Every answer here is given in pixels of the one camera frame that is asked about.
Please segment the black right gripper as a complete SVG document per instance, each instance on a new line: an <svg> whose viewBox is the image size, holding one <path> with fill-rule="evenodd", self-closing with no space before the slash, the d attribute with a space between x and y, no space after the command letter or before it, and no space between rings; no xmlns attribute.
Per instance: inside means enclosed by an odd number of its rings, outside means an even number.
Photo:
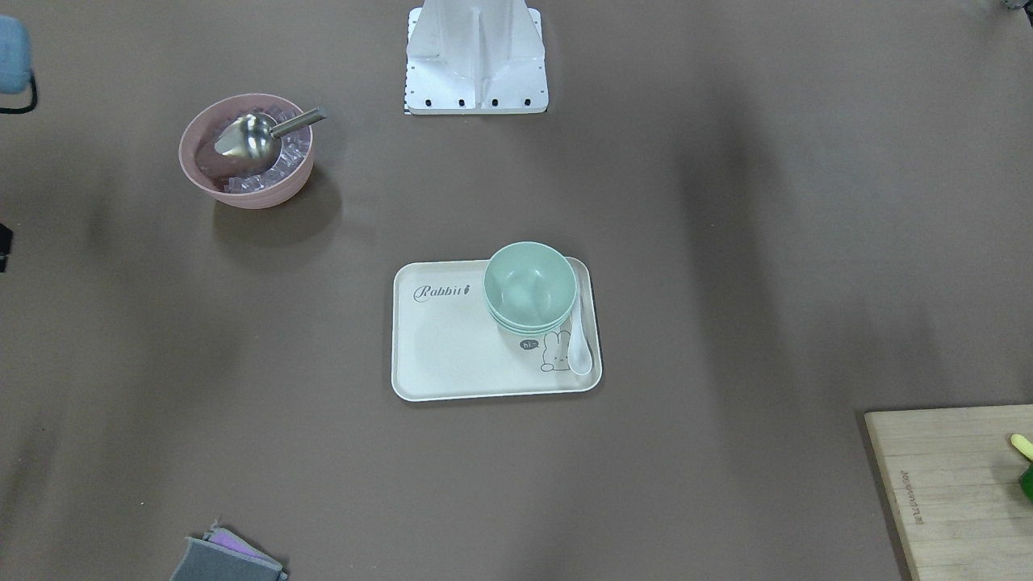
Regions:
<svg viewBox="0 0 1033 581"><path fill-rule="evenodd" d="M14 245L14 232L4 224L0 224L0 272L5 273L10 254Z"/></svg>

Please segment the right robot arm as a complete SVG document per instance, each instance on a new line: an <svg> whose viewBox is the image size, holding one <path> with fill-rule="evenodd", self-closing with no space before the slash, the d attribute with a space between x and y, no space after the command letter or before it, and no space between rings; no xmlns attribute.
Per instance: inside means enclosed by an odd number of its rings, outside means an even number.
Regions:
<svg viewBox="0 0 1033 581"><path fill-rule="evenodd" d="M14 16L1 16L1 93L20 95L26 91L29 94L27 104L3 106L1 114L25 115L40 102L28 29Z"/></svg>

